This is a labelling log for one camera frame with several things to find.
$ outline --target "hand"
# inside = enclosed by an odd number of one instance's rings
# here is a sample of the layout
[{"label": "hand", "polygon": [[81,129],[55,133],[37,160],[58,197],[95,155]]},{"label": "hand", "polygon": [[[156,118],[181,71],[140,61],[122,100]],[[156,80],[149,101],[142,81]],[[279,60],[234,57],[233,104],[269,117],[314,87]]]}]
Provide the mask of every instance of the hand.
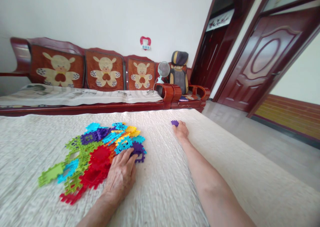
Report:
[{"label": "hand", "polygon": [[186,127],[186,123],[180,120],[178,122],[179,122],[178,127],[176,127],[175,125],[172,125],[174,134],[180,141],[184,139],[188,139],[189,130]]},{"label": "hand", "polygon": [[114,205],[119,205],[124,200],[136,181],[134,162],[138,155],[130,158],[133,150],[133,148],[123,150],[112,161],[102,195]]}]

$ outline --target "small fan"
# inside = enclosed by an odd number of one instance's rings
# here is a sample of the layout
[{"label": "small fan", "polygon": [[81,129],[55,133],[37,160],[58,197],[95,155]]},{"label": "small fan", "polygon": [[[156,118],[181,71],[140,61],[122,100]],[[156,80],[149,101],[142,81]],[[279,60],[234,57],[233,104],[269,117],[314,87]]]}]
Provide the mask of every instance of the small fan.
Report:
[{"label": "small fan", "polygon": [[169,75],[169,73],[170,73],[170,65],[167,62],[162,61],[161,63],[159,63],[158,73],[160,74],[160,76],[158,77],[156,83],[164,83],[162,81],[162,78],[163,77],[167,77]]}]

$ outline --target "plastic building block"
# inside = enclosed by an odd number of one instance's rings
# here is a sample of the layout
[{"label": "plastic building block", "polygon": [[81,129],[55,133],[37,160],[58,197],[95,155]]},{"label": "plastic building block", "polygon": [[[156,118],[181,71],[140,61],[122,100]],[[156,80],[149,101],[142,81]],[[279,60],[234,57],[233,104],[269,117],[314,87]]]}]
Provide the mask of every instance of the plastic building block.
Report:
[{"label": "plastic building block", "polygon": [[58,175],[58,184],[63,181],[66,181],[69,176],[72,176],[76,172],[78,164],[79,164],[79,159],[75,159],[71,161],[69,164],[67,164],[63,172],[66,172],[67,170],[69,171],[66,173],[66,175],[63,175],[63,174]]},{"label": "plastic building block", "polygon": [[87,129],[87,130],[90,130],[90,131],[96,131],[99,127],[100,127],[100,124],[93,122],[93,123],[89,124],[89,125],[86,127],[86,129]]},{"label": "plastic building block", "polygon": [[80,189],[83,186],[79,179],[82,174],[83,173],[81,172],[77,172],[73,176],[67,178],[67,181],[64,183],[66,195],[76,192],[77,189]]},{"label": "plastic building block", "polygon": [[83,195],[84,192],[86,192],[86,187],[81,187],[80,189],[77,189],[73,194],[61,194],[61,202],[65,202],[66,204],[74,205]]},{"label": "plastic building block", "polygon": [[64,162],[58,163],[47,171],[42,172],[41,176],[38,178],[39,187],[46,185],[51,182],[51,180],[56,179],[59,174],[63,173]]},{"label": "plastic building block", "polygon": [[137,137],[140,134],[140,130],[136,130],[135,132],[131,133],[131,137]]},{"label": "plastic building block", "polygon": [[110,128],[98,128],[95,132],[96,141],[101,141],[104,137],[106,137],[110,132]]},{"label": "plastic building block", "polygon": [[116,127],[116,126],[118,126],[118,125],[123,125],[123,124],[124,124],[124,123],[121,123],[121,122],[119,122],[119,123],[113,123],[112,126]]},{"label": "plastic building block", "polygon": [[73,138],[69,143],[66,144],[66,148],[70,150],[78,149],[82,146],[80,135]]},{"label": "plastic building block", "polygon": [[133,144],[133,142],[132,142],[131,138],[129,136],[126,136],[125,138],[123,138],[119,142],[118,146],[120,146],[120,148],[122,148],[122,150],[125,150],[125,149],[131,148],[132,144]]},{"label": "plastic building block", "polygon": [[116,137],[115,137],[112,141],[108,142],[107,145],[109,146],[109,145],[113,144],[118,138],[121,137],[121,135],[122,135],[122,133],[118,133],[118,134],[116,135]]},{"label": "plastic building block", "polygon": [[141,135],[138,135],[137,137],[133,137],[132,138],[133,142],[137,142],[139,144],[142,144],[142,142],[145,141],[145,140],[146,140],[146,138],[142,137]]},{"label": "plastic building block", "polygon": [[115,141],[116,146],[118,146],[119,142],[122,141],[122,140],[123,140],[125,137],[127,137],[127,136],[130,136],[130,133],[125,133],[125,134],[121,135],[121,137],[119,137],[119,138]]},{"label": "plastic building block", "polygon": [[176,121],[176,120],[172,120],[171,123],[172,123],[172,125],[174,125],[175,127],[178,127],[178,126],[179,126],[179,122]]},{"label": "plastic building block", "polygon": [[108,176],[109,169],[110,167],[101,169],[88,168],[84,172],[84,175],[79,177],[79,179],[81,180],[81,184],[88,188],[94,187],[94,189],[97,189],[99,184],[101,184],[103,180]]},{"label": "plastic building block", "polygon": [[129,132],[129,133],[133,133],[137,130],[137,127],[134,127],[134,126],[129,126],[127,129],[126,129],[126,132]]},{"label": "plastic building block", "polygon": [[102,141],[103,141],[103,143],[104,144],[107,144],[107,143],[109,143],[110,141],[112,141],[112,140],[114,140],[115,139],[115,141],[118,139],[118,137],[120,137],[121,136],[121,134],[122,134],[122,132],[121,133],[110,133],[107,137],[105,137]]},{"label": "plastic building block", "polygon": [[106,161],[108,161],[110,154],[111,154],[111,151],[107,147],[104,147],[103,145],[101,145],[92,153],[90,153],[91,158],[90,158],[89,164],[105,163]]},{"label": "plastic building block", "polygon": [[81,138],[81,143],[83,145],[87,145],[89,143],[96,141],[95,136],[94,136],[94,132],[91,132],[88,134],[83,134],[83,135],[81,135],[80,138]]},{"label": "plastic building block", "polygon": [[145,159],[144,152],[142,152],[142,157],[140,159],[136,159],[134,162],[135,163],[143,163],[144,159]]},{"label": "plastic building block", "polygon": [[61,201],[73,205],[81,198],[87,188],[97,189],[108,176],[114,157],[124,149],[134,148],[138,154],[135,162],[143,162],[146,151],[141,144],[145,138],[134,126],[114,123],[112,128],[102,127],[98,123],[87,126],[85,134],[76,136],[66,144],[69,153],[65,160],[43,172],[39,177],[39,186],[58,178],[65,181],[65,193]]},{"label": "plastic building block", "polygon": [[123,131],[125,131],[125,130],[127,129],[127,127],[128,127],[128,126],[126,126],[126,125],[117,125],[117,126],[116,126],[116,129],[117,129],[117,130],[123,130]]}]

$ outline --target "wooden sofa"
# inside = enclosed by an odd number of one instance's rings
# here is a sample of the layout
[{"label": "wooden sofa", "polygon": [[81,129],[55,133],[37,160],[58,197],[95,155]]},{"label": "wooden sofa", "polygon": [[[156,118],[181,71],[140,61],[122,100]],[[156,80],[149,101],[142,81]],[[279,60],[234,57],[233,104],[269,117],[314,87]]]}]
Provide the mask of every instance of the wooden sofa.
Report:
[{"label": "wooden sofa", "polygon": [[[108,51],[100,48],[83,49],[70,42],[57,41],[49,38],[33,38],[33,39],[22,39],[12,37],[10,39],[14,54],[17,59],[17,68],[15,71],[10,73],[0,73],[0,76],[24,76],[28,77],[32,83],[34,79],[30,76],[31,71],[31,46],[43,46],[49,49],[58,50],[65,53],[72,53],[85,56],[86,50],[97,51],[105,54],[120,55],[115,51]],[[151,61],[146,57],[140,57],[136,55],[123,56],[123,63],[126,66],[126,76],[124,82],[124,89],[129,89],[129,76],[127,62],[130,58],[138,59],[141,61]],[[156,80],[159,77],[157,67],[159,63],[155,63],[155,73],[153,79]],[[202,111],[205,106],[205,101],[208,99],[210,92],[206,91],[200,86],[193,87],[193,93],[197,93],[197,89],[204,91],[200,99],[194,100],[190,103],[179,104],[179,98],[181,96],[181,90],[179,86],[170,85],[168,83],[161,84],[156,83],[156,90],[161,93],[163,100],[157,102],[138,102],[138,103],[108,103],[108,104],[82,104],[78,106],[49,106],[49,107],[28,107],[28,108],[1,108],[0,115],[2,116],[24,116],[27,114],[40,114],[40,115],[78,115],[85,113],[110,113],[110,112],[125,112],[125,111],[148,111],[148,110],[161,110],[171,108],[195,108],[198,111]],[[82,88],[88,88],[87,81],[84,81]]]}]

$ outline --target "white bedspread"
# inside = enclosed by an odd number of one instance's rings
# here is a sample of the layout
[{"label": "white bedspread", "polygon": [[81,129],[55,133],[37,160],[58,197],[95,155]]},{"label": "white bedspread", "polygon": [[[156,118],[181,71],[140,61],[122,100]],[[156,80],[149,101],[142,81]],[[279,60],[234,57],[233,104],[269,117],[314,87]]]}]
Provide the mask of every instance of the white bedspread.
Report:
[{"label": "white bedspread", "polygon": [[67,154],[64,144],[91,122],[126,122],[141,130],[148,152],[136,184],[110,226],[208,226],[171,120],[222,174],[257,226],[315,226],[320,193],[282,170],[196,110],[77,116],[0,117],[0,225],[75,226],[100,196],[87,191],[74,205],[59,201],[63,185],[38,187],[38,177]]}]

